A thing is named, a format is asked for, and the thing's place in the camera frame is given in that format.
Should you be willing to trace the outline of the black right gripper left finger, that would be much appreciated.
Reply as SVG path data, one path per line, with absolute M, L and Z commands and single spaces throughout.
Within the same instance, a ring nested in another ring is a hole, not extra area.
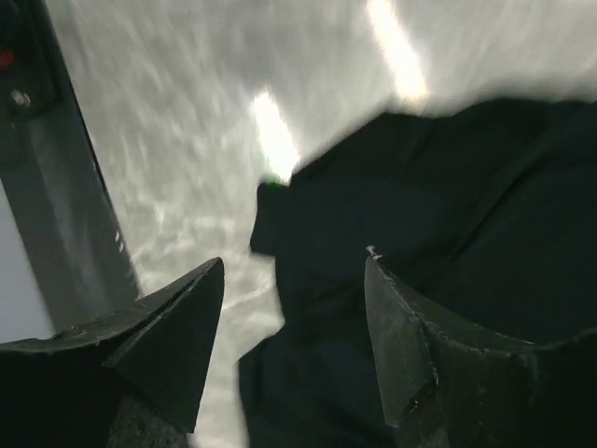
M 210 259 L 129 308 L 1 347 L 5 447 L 185 447 L 224 295 Z

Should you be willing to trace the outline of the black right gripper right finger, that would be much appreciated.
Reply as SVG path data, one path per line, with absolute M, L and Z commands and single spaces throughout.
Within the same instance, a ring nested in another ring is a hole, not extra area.
M 365 267 L 382 408 L 399 447 L 592 447 L 596 332 L 533 344 L 470 322 L 376 259 Z

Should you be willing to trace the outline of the black t-shirt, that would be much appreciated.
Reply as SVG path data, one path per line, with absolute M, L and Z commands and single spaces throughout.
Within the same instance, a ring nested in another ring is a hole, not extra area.
M 494 99 L 385 112 L 257 189 L 282 328 L 244 355 L 252 447 L 399 447 L 368 330 L 365 267 L 533 344 L 596 332 L 596 106 Z

